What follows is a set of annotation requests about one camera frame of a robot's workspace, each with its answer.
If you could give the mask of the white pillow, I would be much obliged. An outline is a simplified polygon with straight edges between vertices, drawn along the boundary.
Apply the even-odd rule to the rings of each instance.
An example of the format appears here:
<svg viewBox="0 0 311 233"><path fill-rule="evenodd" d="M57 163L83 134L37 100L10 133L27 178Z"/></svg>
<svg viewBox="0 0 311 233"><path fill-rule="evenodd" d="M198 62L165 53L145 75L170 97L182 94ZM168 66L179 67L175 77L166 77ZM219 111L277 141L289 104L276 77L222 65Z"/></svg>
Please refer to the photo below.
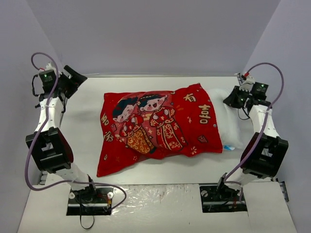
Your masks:
<svg viewBox="0 0 311 233"><path fill-rule="evenodd" d="M207 94L214 107L217 127L223 147L242 149L243 142L240 136L239 118L237 110L223 103L231 94L228 89L208 89Z"/></svg>

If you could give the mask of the red printed pillowcase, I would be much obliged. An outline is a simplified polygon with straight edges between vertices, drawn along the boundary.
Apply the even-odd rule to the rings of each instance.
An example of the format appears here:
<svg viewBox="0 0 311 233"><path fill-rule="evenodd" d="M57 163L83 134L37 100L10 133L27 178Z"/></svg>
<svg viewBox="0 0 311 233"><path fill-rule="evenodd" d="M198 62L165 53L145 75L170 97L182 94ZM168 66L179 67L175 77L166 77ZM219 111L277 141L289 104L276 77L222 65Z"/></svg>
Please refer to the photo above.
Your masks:
<svg viewBox="0 0 311 233"><path fill-rule="evenodd" d="M223 151L213 104L198 83L175 91L105 93L100 121L98 177L149 158Z"/></svg>

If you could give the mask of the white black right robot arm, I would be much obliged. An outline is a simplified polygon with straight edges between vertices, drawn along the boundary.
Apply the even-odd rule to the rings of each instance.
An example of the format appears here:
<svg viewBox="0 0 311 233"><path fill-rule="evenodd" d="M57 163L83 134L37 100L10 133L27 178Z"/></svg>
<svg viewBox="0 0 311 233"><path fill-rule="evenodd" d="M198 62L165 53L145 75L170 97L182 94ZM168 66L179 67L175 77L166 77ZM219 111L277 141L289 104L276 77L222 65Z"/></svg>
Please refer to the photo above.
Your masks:
<svg viewBox="0 0 311 233"><path fill-rule="evenodd" d="M254 134L242 153L240 163L224 174L216 187L216 196L227 200L242 194L242 188L258 179L276 176L289 143L276 131L272 118L272 103L266 99L268 85L255 82L250 90L235 86L224 100L229 107L246 110Z"/></svg>

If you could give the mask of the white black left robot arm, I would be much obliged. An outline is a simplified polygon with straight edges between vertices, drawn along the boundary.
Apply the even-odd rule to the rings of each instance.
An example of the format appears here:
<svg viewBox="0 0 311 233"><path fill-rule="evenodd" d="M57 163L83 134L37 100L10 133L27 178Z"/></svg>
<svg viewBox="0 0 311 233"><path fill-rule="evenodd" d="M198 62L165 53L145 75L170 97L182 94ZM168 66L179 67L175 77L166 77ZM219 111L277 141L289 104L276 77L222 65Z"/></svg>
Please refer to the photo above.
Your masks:
<svg viewBox="0 0 311 233"><path fill-rule="evenodd" d="M66 111L67 100L72 97L87 77L69 66L68 73L56 74L56 67L48 63L40 68L38 77L43 84L43 93L38 95L40 117L35 132L26 136L26 144L40 171L55 174L70 184L74 195L92 203L98 191L90 176L82 172L74 163L73 151L63 136L60 125Z"/></svg>

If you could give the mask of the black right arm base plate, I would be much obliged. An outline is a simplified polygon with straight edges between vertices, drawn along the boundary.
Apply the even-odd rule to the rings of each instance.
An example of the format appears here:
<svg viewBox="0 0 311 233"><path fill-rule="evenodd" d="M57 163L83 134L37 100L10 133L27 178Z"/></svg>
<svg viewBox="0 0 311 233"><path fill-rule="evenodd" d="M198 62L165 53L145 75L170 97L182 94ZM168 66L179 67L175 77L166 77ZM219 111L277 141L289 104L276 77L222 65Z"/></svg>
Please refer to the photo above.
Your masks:
<svg viewBox="0 0 311 233"><path fill-rule="evenodd" d="M216 193L216 184L199 186L203 213L247 212L244 194L236 193L221 195Z"/></svg>

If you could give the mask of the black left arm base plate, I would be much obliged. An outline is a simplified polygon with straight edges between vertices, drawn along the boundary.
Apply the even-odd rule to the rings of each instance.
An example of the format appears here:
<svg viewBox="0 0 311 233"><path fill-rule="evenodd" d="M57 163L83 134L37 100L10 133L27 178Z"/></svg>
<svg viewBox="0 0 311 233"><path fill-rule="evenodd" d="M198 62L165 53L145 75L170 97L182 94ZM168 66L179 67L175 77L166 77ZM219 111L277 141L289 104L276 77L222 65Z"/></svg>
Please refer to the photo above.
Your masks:
<svg viewBox="0 0 311 233"><path fill-rule="evenodd" d="M87 195L79 195L78 191L70 189L67 216L109 216L111 215L112 199L114 191L112 187L96 186L95 192Z"/></svg>

